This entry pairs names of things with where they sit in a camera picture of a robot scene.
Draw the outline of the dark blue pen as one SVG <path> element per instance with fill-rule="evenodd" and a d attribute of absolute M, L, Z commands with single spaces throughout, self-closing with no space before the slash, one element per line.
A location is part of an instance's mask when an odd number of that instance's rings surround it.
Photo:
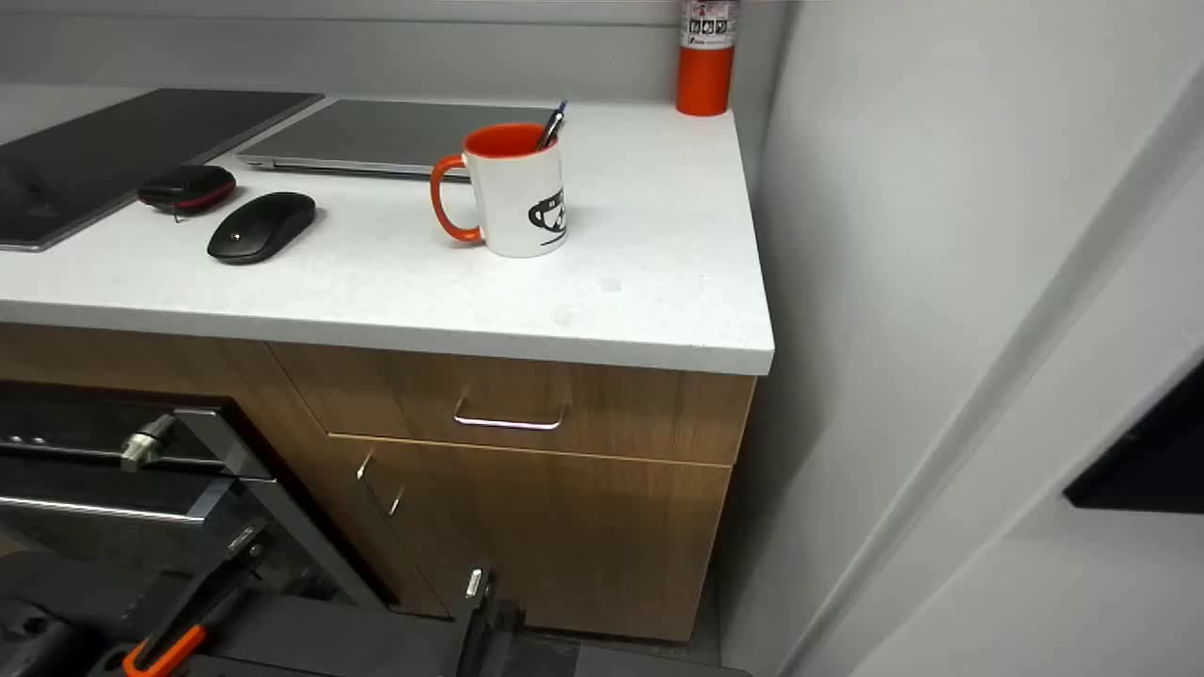
<path fill-rule="evenodd" d="M 544 118 L 544 129 L 541 129 L 541 138 L 538 138 L 541 152 L 557 142 L 557 137 L 561 137 L 561 129 L 566 129 L 566 113 L 568 113 L 568 103 L 561 103 L 561 105 Z"/>

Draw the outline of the wooden drawer front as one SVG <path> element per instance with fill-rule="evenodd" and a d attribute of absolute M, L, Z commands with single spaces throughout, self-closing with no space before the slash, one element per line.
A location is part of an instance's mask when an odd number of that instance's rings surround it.
<path fill-rule="evenodd" d="M 499 357 L 278 346 L 282 371 L 329 436 L 434 440 L 729 468 L 751 376 L 601 369 Z M 557 434 L 459 429 L 455 403 L 566 408 Z"/>

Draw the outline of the wooden cabinet door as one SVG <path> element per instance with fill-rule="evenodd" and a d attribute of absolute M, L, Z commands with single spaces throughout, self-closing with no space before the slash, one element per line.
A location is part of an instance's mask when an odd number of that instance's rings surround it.
<path fill-rule="evenodd" d="M 726 502 L 712 468 L 320 440 L 300 479 L 409 612 L 489 564 L 538 630 L 684 643 Z"/>

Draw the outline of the orange white bottle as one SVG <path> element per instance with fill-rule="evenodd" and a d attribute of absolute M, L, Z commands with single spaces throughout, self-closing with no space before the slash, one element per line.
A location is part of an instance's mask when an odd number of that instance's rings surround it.
<path fill-rule="evenodd" d="M 740 0 L 684 0 L 672 105 L 719 118 L 729 105 Z"/>

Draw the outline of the grey closed laptop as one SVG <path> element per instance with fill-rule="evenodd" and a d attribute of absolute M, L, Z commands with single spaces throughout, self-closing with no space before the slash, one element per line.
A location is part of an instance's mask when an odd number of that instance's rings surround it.
<path fill-rule="evenodd" d="M 268 172 L 430 176 L 474 129 L 541 129 L 544 118 L 544 105 L 344 99 L 250 142 L 240 158 Z"/>

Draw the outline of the black computer mouse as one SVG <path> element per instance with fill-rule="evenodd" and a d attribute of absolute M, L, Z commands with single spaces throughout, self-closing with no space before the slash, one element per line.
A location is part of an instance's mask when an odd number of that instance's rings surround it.
<path fill-rule="evenodd" d="M 315 198 L 268 193 L 218 222 L 207 257 L 218 265 L 262 265 L 315 222 Z"/>

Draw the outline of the small black red-trimmed case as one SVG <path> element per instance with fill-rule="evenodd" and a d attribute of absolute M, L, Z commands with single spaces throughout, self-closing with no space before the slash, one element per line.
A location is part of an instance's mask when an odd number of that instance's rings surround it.
<path fill-rule="evenodd" d="M 150 176 L 134 194 L 162 216 L 202 216 L 230 198 L 237 176 L 221 164 L 179 164 L 172 172 Z"/>

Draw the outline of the black flat mat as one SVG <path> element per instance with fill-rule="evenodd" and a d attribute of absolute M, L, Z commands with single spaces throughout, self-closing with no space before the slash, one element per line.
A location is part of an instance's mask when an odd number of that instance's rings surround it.
<path fill-rule="evenodd" d="M 0 243 L 53 250 L 171 168 L 314 105 L 292 92 L 150 92 L 0 148 Z"/>

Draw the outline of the orange handled clamp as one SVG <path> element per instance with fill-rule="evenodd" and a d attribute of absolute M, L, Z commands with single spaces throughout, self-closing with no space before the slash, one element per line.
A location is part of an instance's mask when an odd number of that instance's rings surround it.
<path fill-rule="evenodd" d="M 154 632 L 122 658 L 122 672 L 172 677 L 213 635 L 213 623 L 240 603 L 250 574 L 251 564 L 245 557 L 230 557 L 189 582 Z"/>

